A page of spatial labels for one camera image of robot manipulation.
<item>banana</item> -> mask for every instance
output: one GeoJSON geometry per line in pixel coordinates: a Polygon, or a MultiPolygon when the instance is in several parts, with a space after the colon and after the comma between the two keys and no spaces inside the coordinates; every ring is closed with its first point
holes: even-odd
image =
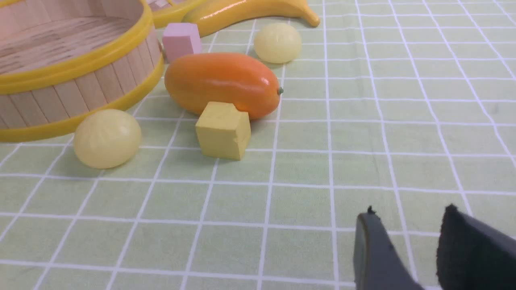
{"type": "Polygon", "coordinates": [[[307,0],[207,0],[186,13],[182,22],[197,24],[205,37],[243,20],[270,16],[302,18],[312,27],[320,23],[307,0]]]}

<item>yellow cube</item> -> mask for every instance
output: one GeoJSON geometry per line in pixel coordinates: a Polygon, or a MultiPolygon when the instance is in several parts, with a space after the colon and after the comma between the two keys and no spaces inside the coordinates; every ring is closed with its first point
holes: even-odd
{"type": "Polygon", "coordinates": [[[195,125],[202,154],[241,160],[251,138],[249,114],[230,103],[209,102],[195,125]]]}

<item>white grid line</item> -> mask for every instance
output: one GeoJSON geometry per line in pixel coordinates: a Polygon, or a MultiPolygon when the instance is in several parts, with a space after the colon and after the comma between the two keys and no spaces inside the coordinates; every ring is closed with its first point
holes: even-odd
{"type": "MultiPolygon", "coordinates": [[[[170,96],[169,95],[164,95],[164,94],[158,94],[158,95],[150,95],[148,97],[148,99],[153,99],[153,98],[169,98],[170,96]]],[[[301,101],[301,102],[326,102],[326,98],[283,98],[283,100],[286,100],[286,101],[301,101]]],[[[364,97],[364,98],[330,98],[330,102],[337,102],[337,101],[342,101],[342,102],[345,102],[345,101],[362,101],[362,100],[369,100],[369,101],[374,101],[376,100],[375,98],[370,98],[370,97],[364,97]]],[[[426,99],[410,99],[410,98],[378,98],[379,101],[382,101],[382,102],[426,102],[426,99]]],[[[430,102],[435,102],[435,103],[438,103],[438,102],[451,102],[451,103],[477,103],[478,101],[475,100],[475,99],[469,99],[469,100],[464,100],[464,99],[428,99],[430,102]]],[[[511,99],[505,99],[505,100],[502,100],[502,99],[499,99],[499,100],[496,100],[496,99],[489,99],[489,100],[480,100],[481,102],[484,102],[484,103],[516,103],[516,97],[511,100],[511,99]]],[[[141,120],[152,120],[154,118],[152,117],[136,117],[137,119],[141,119],[141,120]]],[[[174,118],[158,118],[158,119],[167,119],[167,120],[173,120],[174,118]]],[[[185,118],[184,119],[185,121],[192,121],[192,120],[197,120],[195,118],[185,118]]],[[[24,144],[25,146],[29,146],[31,145],[31,143],[26,143],[24,144]]]]}
{"type": "MultiPolygon", "coordinates": [[[[34,177],[41,178],[42,174],[2,174],[1,177],[6,176],[19,176],[19,177],[34,177]]],[[[68,177],[68,176],[47,176],[47,179],[56,179],[56,180],[95,180],[95,178],[81,178],[81,177],[68,177]]],[[[144,178],[99,178],[101,181],[132,181],[132,182],[152,182],[152,179],[144,179],[144,178]]],[[[210,181],[207,180],[172,180],[172,179],[158,179],[156,180],[159,183],[195,183],[195,184],[208,184],[210,181]]],[[[214,184],[217,185],[268,185],[268,182],[247,182],[247,181],[214,181],[214,184]]],[[[300,188],[329,188],[329,185],[322,184],[301,184],[301,183],[273,183],[273,186],[283,186],[283,187],[300,187],[300,188]]],[[[381,189],[381,190],[394,190],[393,187],[385,187],[385,186],[374,186],[374,185],[334,185],[335,189],[381,189]]],[[[397,187],[398,190],[407,190],[407,191],[421,191],[421,192],[435,192],[435,193],[443,193],[443,194],[455,194],[460,193],[458,190],[454,189],[435,189],[435,188],[417,188],[417,187],[397,187]]],[[[500,190],[464,190],[467,194],[483,194],[483,195],[510,195],[516,196],[516,191],[500,191],[500,190]]]]}
{"type": "MultiPolygon", "coordinates": [[[[358,13],[360,14],[360,6],[358,5],[358,0],[355,0],[355,4],[357,6],[357,11],[358,13]]],[[[362,27],[362,17],[359,16],[359,23],[360,23],[360,26],[362,27]]],[[[361,35],[362,35],[362,40],[364,42],[366,42],[366,39],[365,39],[365,32],[364,30],[362,29],[361,30],[361,35]]],[[[372,66],[371,66],[371,62],[369,61],[369,52],[368,52],[368,49],[367,49],[367,45],[364,46],[364,53],[365,53],[365,56],[366,58],[368,59],[367,60],[367,68],[369,69],[369,74],[371,75],[371,77],[373,76],[373,69],[372,69],[372,66]]],[[[383,120],[383,113],[382,113],[382,110],[381,110],[381,107],[380,107],[380,101],[378,100],[378,94],[377,94],[377,91],[376,91],[376,85],[375,85],[375,81],[374,79],[371,79],[371,83],[372,83],[372,89],[373,89],[373,95],[375,96],[375,102],[376,102],[376,109],[378,111],[378,115],[380,116],[380,120],[383,120]]],[[[383,146],[384,146],[384,149],[385,149],[385,152],[386,152],[386,156],[387,156],[387,161],[388,161],[388,164],[389,164],[389,172],[390,172],[390,176],[391,176],[391,182],[392,182],[392,185],[393,185],[393,188],[394,188],[394,194],[396,196],[396,205],[398,207],[398,213],[399,213],[399,217],[400,217],[400,221],[401,221],[401,228],[403,229],[403,236],[404,236],[404,239],[405,239],[405,244],[407,246],[407,256],[408,256],[408,260],[409,260],[409,270],[412,274],[412,277],[414,280],[418,280],[417,278],[417,270],[416,270],[416,266],[415,266],[415,261],[414,261],[414,256],[413,256],[413,253],[412,253],[412,246],[410,244],[410,238],[409,238],[409,235],[408,235],[408,232],[407,232],[407,222],[405,220],[405,212],[403,211],[403,205],[401,203],[401,198],[400,198],[400,195],[399,195],[399,189],[397,188],[398,185],[397,185],[397,182],[396,182],[396,175],[394,173],[394,167],[393,167],[393,163],[392,163],[392,158],[391,158],[391,155],[390,155],[390,152],[389,152],[389,144],[387,143],[387,137],[386,137],[386,133],[385,133],[385,124],[384,123],[381,123],[381,133],[382,133],[382,140],[383,140],[383,146]]]]}
{"type": "MultiPolygon", "coordinates": [[[[184,271],[169,271],[169,270],[157,270],[157,269],[139,269],[139,268],[115,268],[109,266],[93,266],[93,265],[78,265],[78,264],[62,264],[55,263],[49,265],[45,262],[27,262],[27,261],[13,261],[13,260],[0,260],[0,265],[18,265],[28,267],[46,267],[58,268],[58,269],[77,269],[77,270],[89,270],[89,271],[102,271],[111,272],[117,270],[122,273],[137,273],[137,274],[151,274],[151,275],[163,275],[163,276],[184,276],[187,273],[184,271]]],[[[257,275],[237,275],[237,274],[222,274],[222,273],[209,273],[209,272],[189,272],[191,277],[200,278],[220,278],[220,279],[233,279],[233,280],[253,280],[257,281],[259,277],[257,275]]],[[[264,281],[275,281],[275,282],[288,282],[297,284],[314,284],[314,285],[333,285],[334,281],[318,280],[318,279],[302,279],[302,278],[289,278],[289,277],[278,277],[278,276],[263,276],[264,281]]],[[[354,282],[341,281],[338,283],[339,286],[354,287],[354,282]]]]}
{"type": "MultiPolygon", "coordinates": [[[[140,110],[140,107],[141,105],[143,104],[143,101],[144,100],[141,100],[138,104],[138,106],[136,106],[134,112],[132,113],[132,116],[136,116],[136,114],[138,113],[138,111],[140,110]]],[[[70,140],[70,142],[68,142],[67,144],[65,144],[65,148],[66,147],[69,147],[69,146],[72,146],[71,145],[71,141],[73,140],[73,138],[70,140]]],[[[50,270],[50,266],[53,265],[55,263],[55,260],[57,259],[59,253],[61,252],[61,249],[63,248],[63,246],[65,245],[65,241],[66,239],[68,238],[70,232],[72,231],[75,223],[80,219],[79,217],[81,216],[84,208],[86,207],[86,204],[88,203],[91,195],[93,194],[93,192],[95,191],[99,181],[100,181],[100,178],[104,175],[105,173],[105,170],[101,170],[99,172],[99,175],[94,179],[94,182],[88,192],[88,194],[86,195],[86,197],[84,198],[83,202],[81,203],[80,207],[79,207],[79,210],[77,211],[77,213],[75,214],[75,216],[73,216],[72,218],[72,222],[68,225],[68,228],[67,230],[65,231],[63,237],[61,238],[61,240],[59,241],[59,244],[56,248],[56,250],[54,251],[54,253],[52,254],[52,257],[49,261],[49,266],[46,266],[45,269],[43,270],[43,273],[41,274],[41,276],[39,277],[37,283],[36,283],[36,286],[34,286],[34,289],[33,290],[38,290],[39,287],[41,287],[41,284],[43,283],[46,275],[48,274],[49,270],[50,270]]]]}
{"type": "Polygon", "coordinates": [[[500,10],[503,12],[503,14],[502,14],[502,15],[507,16],[507,18],[509,18],[509,20],[510,20],[514,25],[516,25],[516,21],[514,20],[514,18],[512,18],[512,15],[516,15],[516,14],[509,15],[507,12],[505,12],[504,7],[502,7],[502,6],[500,5],[499,1],[497,1],[497,0],[493,0],[493,1],[494,1],[494,3],[498,6],[498,8],[500,8],[500,10]]]}
{"type": "MultiPolygon", "coordinates": [[[[172,143],[174,142],[175,137],[177,136],[177,133],[178,133],[178,130],[179,130],[179,126],[181,124],[181,117],[184,117],[184,116],[185,116],[185,111],[183,111],[181,113],[180,119],[178,120],[178,122],[175,125],[174,133],[172,134],[172,137],[170,138],[170,141],[169,141],[167,147],[171,147],[172,146],[172,143]]],[[[141,215],[143,214],[143,211],[145,210],[145,207],[147,205],[149,197],[150,197],[150,195],[152,193],[152,190],[154,189],[154,184],[158,180],[159,174],[161,173],[161,168],[163,166],[163,163],[167,159],[169,151],[170,151],[170,148],[165,149],[163,157],[161,158],[161,161],[159,162],[159,165],[158,165],[158,167],[156,169],[156,172],[154,173],[154,178],[152,179],[151,184],[149,186],[149,189],[147,190],[145,198],[144,198],[144,200],[143,200],[143,202],[141,204],[140,210],[138,211],[138,215],[136,216],[136,220],[133,223],[133,226],[131,227],[131,230],[129,231],[129,235],[127,236],[127,239],[125,240],[125,243],[124,243],[124,245],[122,247],[122,251],[120,252],[120,255],[119,255],[118,259],[117,259],[117,264],[116,264],[113,272],[111,273],[111,277],[110,277],[109,282],[108,282],[108,284],[106,286],[106,290],[110,290],[112,285],[113,285],[113,283],[115,282],[115,278],[117,276],[118,269],[120,268],[120,266],[121,266],[121,264],[123,262],[123,259],[125,257],[125,253],[127,252],[127,249],[129,248],[129,245],[130,245],[131,240],[133,238],[134,232],[136,231],[136,228],[138,227],[139,219],[141,218],[141,215]]]]}
{"type": "MultiPolygon", "coordinates": [[[[68,144],[70,144],[72,142],[73,138],[70,138],[70,140],[68,140],[68,144]]],[[[20,144],[15,148],[15,150],[19,149],[20,148],[20,144]]],[[[7,232],[9,232],[9,230],[12,228],[12,226],[14,225],[14,223],[18,220],[19,216],[21,213],[23,213],[25,211],[25,209],[27,208],[30,200],[32,199],[32,197],[36,194],[36,192],[38,191],[39,187],[41,186],[41,184],[45,181],[46,177],[48,175],[50,175],[50,172],[52,171],[52,169],[54,168],[54,166],[56,165],[57,161],[61,158],[61,156],[64,155],[65,151],[67,149],[67,146],[64,146],[63,149],[61,150],[61,153],[52,161],[52,163],[49,165],[49,167],[47,168],[47,170],[45,171],[45,174],[43,174],[41,177],[40,177],[40,180],[36,183],[36,185],[34,186],[34,188],[32,189],[32,191],[30,192],[29,196],[27,197],[27,199],[25,199],[25,202],[23,203],[22,207],[20,208],[20,211],[18,212],[18,215],[16,215],[10,222],[9,224],[7,225],[7,227],[4,229],[4,231],[2,232],[2,234],[0,235],[0,241],[4,240],[5,236],[7,235],[7,232]]]]}
{"type": "MultiPolygon", "coordinates": [[[[437,29],[437,26],[403,26],[402,29],[437,29]]],[[[475,27],[471,26],[441,26],[442,29],[475,29],[475,27]]],[[[327,31],[345,31],[345,30],[368,30],[368,29],[396,29],[399,28],[396,26],[364,26],[363,28],[347,26],[345,28],[327,28],[327,31]]],[[[512,26],[482,26],[482,29],[516,29],[516,27],[512,26]]],[[[320,28],[298,28],[298,31],[314,31],[321,30],[320,28]]],[[[250,32],[250,29],[229,29],[228,31],[233,32],[250,32]]]]}
{"type": "MultiPolygon", "coordinates": [[[[0,213],[2,217],[14,217],[16,213],[0,213]]],[[[118,218],[118,217],[105,217],[105,216],[72,216],[72,215],[54,215],[54,214],[28,214],[23,213],[20,217],[25,218],[42,218],[42,219],[60,219],[60,220],[88,220],[88,221],[105,221],[105,222],[118,222],[118,223],[134,223],[136,218],[118,218]]],[[[185,224],[185,225],[200,225],[200,221],[196,220],[174,220],[174,219],[139,219],[139,223],[149,224],[185,224]]],[[[334,229],[340,233],[353,233],[355,228],[343,228],[343,227],[317,227],[309,225],[293,225],[293,224],[265,224],[265,223],[253,223],[253,222],[231,222],[231,221],[203,221],[203,225],[222,226],[222,227],[244,227],[244,228],[270,228],[280,230],[299,230],[299,231],[325,231],[331,232],[334,229]]],[[[387,230],[389,235],[404,235],[403,231],[387,230]]],[[[407,231],[411,236],[427,236],[427,237],[438,237],[439,232],[425,232],[425,231],[407,231]]]]}
{"type": "MultiPolygon", "coordinates": [[[[218,31],[215,32],[215,35],[213,36],[212,44],[215,43],[218,34],[219,34],[218,31]]],[[[208,52],[211,52],[212,49],[213,49],[213,45],[211,45],[209,47],[208,52]]],[[[199,242],[199,237],[201,235],[204,217],[206,216],[206,210],[208,208],[209,199],[212,195],[213,184],[215,181],[215,175],[217,174],[219,160],[220,160],[219,158],[215,159],[215,163],[213,164],[211,178],[208,183],[208,189],[206,191],[206,197],[204,198],[204,203],[202,205],[201,214],[199,216],[199,224],[197,225],[197,229],[196,229],[195,235],[193,236],[193,241],[192,241],[192,244],[190,247],[190,252],[188,253],[188,260],[186,261],[186,266],[185,266],[185,274],[183,275],[183,278],[181,280],[180,290],[184,290],[186,288],[186,284],[188,283],[188,276],[191,271],[192,263],[194,262],[195,251],[197,249],[197,243],[199,242]]]]}
{"type": "MultiPolygon", "coordinates": [[[[102,176],[102,174],[104,172],[105,172],[105,170],[101,170],[101,172],[99,173],[99,177],[102,176]]],[[[96,179],[94,181],[93,185],[91,186],[91,189],[89,190],[88,194],[84,198],[82,204],[80,205],[79,210],[77,211],[77,214],[75,214],[75,216],[72,218],[72,222],[70,222],[70,224],[68,225],[68,228],[66,229],[63,237],[59,241],[59,244],[57,245],[56,250],[52,254],[52,257],[50,258],[49,263],[45,266],[45,269],[43,270],[43,273],[40,275],[38,281],[36,282],[36,286],[34,286],[34,290],[38,290],[39,289],[39,287],[43,283],[46,275],[48,274],[48,272],[50,270],[50,267],[55,263],[59,253],[61,252],[61,249],[65,245],[66,239],[70,235],[70,232],[72,231],[75,223],[79,220],[79,216],[81,215],[81,213],[83,212],[84,208],[86,207],[86,204],[88,203],[88,200],[90,199],[91,195],[95,191],[98,183],[99,183],[99,179],[96,179]]]]}
{"type": "MultiPolygon", "coordinates": [[[[408,44],[444,44],[444,41],[408,41],[408,44]]],[[[483,41],[449,41],[449,44],[485,44],[483,41]]],[[[494,44],[516,44],[516,41],[491,41],[494,44]]],[[[349,42],[328,42],[328,45],[347,45],[347,44],[364,44],[363,41],[349,41],[349,42]]],[[[404,44],[402,41],[368,41],[367,44],[404,44]]],[[[244,43],[214,43],[214,46],[246,46],[244,43]]],[[[308,42],[303,45],[324,45],[322,42],[308,42]]]]}
{"type": "MultiPolygon", "coordinates": [[[[157,120],[157,121],[178,121],[179,118],[145,118],[138,117],[138,120],[157,120]]],[[[196,119],[182,119],[182,122],[195,122],[196,119]]],[[[262,120],[263,123],[275,123],[275,120],[262,120]]],[[[326,122],[326,119],[307,119],[307,120],[279,120],[281,123],[320,123],[326,122]]],[[[385,124],[421,124],[421,125],[456,125],[456,126],[493,126],[492,123],[463,123],[463,122],[434,122],[434,121],[396,121],[396,120],[359,120],[359,119],[332,119],[334,123],[385,123],[385,124]]],[[[497,123],[498,127],[514,127],[516,123],[497,123]]],[[[48,146],[68,146],[65,144],[50,144],[50,143],[34,143],[34,144],[23,144],[26,147],[48,147],[48,146]]],[[[161,146],[142,146],[142,148],[166,148],[161,146]]]]}
{"type": "MultiPolygon", "coordinates": [[[[52,144],[48,147],[63,147],[63,145],[52,144]]],[[[171,150],[191,150],[191,151],[200,151],[200,147],[167,147],[167,146],[141,146],[140,149],[155,149],[155,150],[165,150],[170,148],[171,150]]],[[[246,149],[246,152],[272,152],[273,149],[267,148],[250,148],[246,149]]],[[[378,152],[378,151],[354,151],[354,150],[321,150],[321,149],[274,149],[276,152],[282,153],[320,153],[320,154],[357,154],[357,155],[387,155],[386,152],[378,152]]],[[[496,154],[496,153],[422,153],[422,152],[390,152],[391,155],[398,156],[418,156],[418,157],[470,157],[470,158],[484,158],[484,157],[508,157],[507,154],[496,154]]],[[[83,178],[81,176],[56,176],[56,175],[45,175],[45,174],[37,174],[37,173],[0,173],[0,177],[9,177],[9,176],[19,176],[19,177],[34,177],[41,178],[43,176],[48,176],[48,178],[59,178],[68,179],[68,180],[95,180],[95,178],[83,178]]],[[[138,178],[117,178],[120,180],[152,180],[152,179],[138,179],[138,178]]],[[[112,178],[101,178],[101,180],[112,180],[112,178]]]]}
{"type": "MultiPolygon", "coordinates": [[[[392,4],[392,1],[389,0],[389,4],[391,5],[391,8],[392,10],[394,11],[394,6],[392,4]]],[[[401,38],[403,39],[403,41],[405,42],[405,49],[407,50],[407,53],[409,55],[409,58],[410,58],[410,61],[412,63],[412,68],[414,70],[414,73],[416,74],[416,77],[419,78],[419,71],[417,69],[417,66],[416,66],[416,63],[412,57],[412,52],[410,51],[409,49],[409,46],[407,45],[406,43],[406,40],[405,40],[405,36],[403,35],[402,31],[401,31],[401,25],[399,23],[399,19],[398,17],[395,15],[394,16],[394,20],[396,21],[396,23],[398,24],[398,27],[400,27],[399,29],[399,32],[401,34],[401,38]]],[[[469,214],[469,215],[473,215],[473,211],[471,210],[471,207],[470,207],[470,203],[469,201],[467,200],[467,197],[466,197],[466,194],[464,193],[464,188],[462,186],[462,182],[460,181],[460,178],[459,178],[459,174],[457,173],[457,168],[455,167],[455,162],[452,158],[452,156],[450,155],[450,151],[448,149],[448,145],[446,144],[446,141],[444,139],[444,136],[443,136],[443,133],[442,133],[442,129],[441,129],[441,126],[438,124],[439,123],[439,119],[437,118],[437,115],[436,113],[433,111],[433,108],[432,108],[432,104],[430,103],[429,101],[429,98],[427,96],[427,93],[426,93],[426,89],[425,89],[425,86],[423,85],[423,82],[421,81],[421,79],[418,79],[417,80],[418,83],[419,83],[419,86],[421,88],[421,92],[423,93],[423,97],[426,101],[426,104],[428,106],[428,109],[430,111],[430,114],[432,115],[432,118],[436,121],[437,125],[436,125],[436,128],[437,128],[437,134],[439,136],[439,140],[441,142],[441,145],[443,147],[443,150],[448,158],[448,162],[450,164],[450,168],[451,168],[451,172],[453,174],[453,177],[455,179],[455,183],[457,184],[457,187],[459,188],[459,191],[461,192],[461,197],[462,197],[462,200],[464,201],[464,206],[466,208],[466,212],[469,214]]]]}
{"type": "MultiPolygon", "coordinates": [[[[500,3],[515,3],[516,1],[515,0],[502,0],[502,1],[498,1],[500,3]]],[[[493,2],[488,2],[488,1],[478,1],[478,2],[475,2],[475,1],[472,1],[472,2],[462,2],[463,4],[493,4],[493,2]]],[[[413,6],[413,5],[421,5],[422,3],[421,2],[407,2],[407,3],[394,3],[394,6],[396,5],[410,5],[410,6],[413,6]]],[[[428,4],[430,5],[456,5],[457,4],[457,1],[448,1],[448,2],[429,2],[428,4]]],[[[360,3],[358,4],[358,6],[371,6],[371,5],[387,5],[386,2],[371,2],[371,3],[360,3]]]]}
{"type": "MultiPolygon", "coordinates": [[[[428,10],[429,12],[429,16],[432,18],[432,21],[438,26],[438,31],[439,31],[439,34],[441,35],[441,37],[443,38],[443,40],[445,41],[445,45],[446,47],[448,48],[448,50],[450,51],[450,53],[453,55],[454,59],[455,59],[455,63],[457,64],[457,67],[459,68],[461,74],[464,76],[464,78],[466,79],[466,82],[471,90],[471,92],[473,93],[473,96],[475,97],[475,99],[477,100],[477,103],[478,105],[480,106],[480,108],[482,109],[482,112],[484,113],[484,115],[486,115],[486,117],[489,119],[489,121],[491,122],[492,126],[493,126],[493,129],[494,129],[494,133],[497,137],[497,139],[499,140],[502,148],[504,149],[505,153],[507,154],[507,156],[511,159],[513,165],[516,167],[516,159],[511,155],[507,145],[504,143],[502,137],[500,136],[500,133],[498,132],[498,127],[497,127],[497,124],[496,122],[493,120],[493,118],[491,117],[491,115],[489,115],[489,113],[487,112],[486,108],[484,107],[483,103],[480,101],[480,98],[478,97],[478,94],[475,90],[475,88],[473,87],[473,85],[471,84],[470,82],[470,78],[467,77],[464,69],[462,68],[459,60],[457,59],[457,55],[455,54],[455,52],[453,51],[452,47],[449,45],[449,43],[446,42],[446,37],[444,36],[444,33],[442,32],[441,28],[439,27],[435,17],[432,15],[432,12],[430,10],[430,8],[428,7],[427,3],[425,0],[423,0],[423,4],[425,5],[426,9],[428,10]]],[[[463,3],[458,1],[458,4],[462,7],[462,9],[466,12],[466,14],[468,14],[468,11],[467,9],[464,7],[463,3]]],[[[509,69],[509,67],[507,66],[507,64],[505,63],[505,61],[503,60],[502,56],[500,55],[500,53],[493,47],[493,45],[489,42],[489,39],[483,34],[483,31],[482,29],[480,29],[480,27],[478,27],[477,23],[475,22],[475,20],[471,17],[471,15],[469,16],[470,20],[474,23],[475,27],[477,28],[478,32],[482,35],[482,37],[484,38],[484,40],[486,41],[486,43],[490,46],[490,48],[493,50],[494,53],[497,54],[497,56],[499,57],[499,59],[502,61],[502,63],[504,64],[504,66],[506,67],[506,69],[508,70],[508,72],[510,73],[511,77],[513,80],[516,80],[516,78],[514,77],[514,74],[512,73],[512,71],[509,69]]]]}
{"type": "MultiPolygon", "coordinates": [[[[281,76],[280,79],[280,85],[281,87],[284,86],[285,81],[285,72],[286,72],[286,64],[283,64],[281,68],[281,76]]],[[[268,225],[269,225],[269,218],[270,218],[270,205],[272,200],[272,185],[274,182],[274,171],[276,166],[276,151],[278,147],[278,134],[279,134],[279,128],[280,128],[280,115],[281,115],[281,106],[283,104],[283,95],[280,95],[280,101],[278,104],[278,109],[276,110],[276,119],[274,120],[275,127],[274,127],[274,139],[272,141],[272,158],[270,160],[270,172],[269,172],[269,182],[267,184],[267,201],[265,203],[265,217],[264,217],[264,228],[263,228],[263,234],[262,234],[262,244],[260,248],[260,261],[258,265],[258,281],[256,290],[262,290],[263,286],[263,271],[265,268],[265,254],[266,254],[266,248],[267,248],[267,234],[268,234],[268,225]]]]}
{"type": "Polygon", "coordinates": [[[331,114],[330,114],[330,87],[328,83],[328,46],[326,45],[327,39],[327,27],[326,27],[326,7],[325,0],[322,0],[322,19],[323,19],[323,39],[324,39],[324,68],[325,68],[325,97],[326,97],[326,123],[327,123],[327,135],[328,135],[328,181],[330,191],[330,216],[331,216],[331,227],[332,227],[332,249],[333,249],[333,278],[335,279],[335,290],[339,290],[338,282],[340,280],[340,273],[338,270],[338,249],[337,249],[337,222],[336,222],[336,211],[335,211],[335,189],[333,181],[333,156],[332,156],[332,136],[331,136],[331,114]]]}

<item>table surface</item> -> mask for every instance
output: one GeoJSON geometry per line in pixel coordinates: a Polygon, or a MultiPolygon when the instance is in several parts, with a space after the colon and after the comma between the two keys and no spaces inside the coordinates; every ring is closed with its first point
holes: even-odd
{"type": "Polygon", "coordinates": [[[428,289],[445,206],[516,236],[516,2],[309,3],[318,28],[202,39],[252,56],[266,24],[303,39],[270,66],[285,92],[242,161],[201,154],[163,81],[130,109],[143,144],[120,168],[86,168],[72,136],[0,145],[1,288],[352,289],[369,205],[428,289]]]}

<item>pink cube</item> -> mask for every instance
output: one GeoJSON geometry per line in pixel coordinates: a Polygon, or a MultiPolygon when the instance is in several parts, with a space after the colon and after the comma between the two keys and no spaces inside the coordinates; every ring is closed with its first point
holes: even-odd
{"type": "Polygon", "coordinates": [[[163,46],[169,63],[187,54],[202,52],[201,37],[195,23],[170,23],[163,32],[163,46]]]}

